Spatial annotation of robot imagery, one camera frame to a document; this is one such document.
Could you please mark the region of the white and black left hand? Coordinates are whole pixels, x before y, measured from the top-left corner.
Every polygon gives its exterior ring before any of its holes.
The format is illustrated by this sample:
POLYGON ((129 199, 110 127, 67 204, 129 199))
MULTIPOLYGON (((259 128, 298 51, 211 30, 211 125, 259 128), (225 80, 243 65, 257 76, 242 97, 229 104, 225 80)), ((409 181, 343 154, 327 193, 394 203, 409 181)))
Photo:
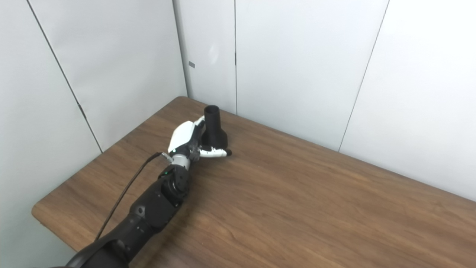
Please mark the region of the white and black left hand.
POLYGON ((205 125, 205 117, 196 121, 185 121, 173 132, 168 153, 171 164, 189 169, 190 165, 202 158, 220 158, 232 155, 229 149, 215 148, 201 144, 201 134, 205 125))

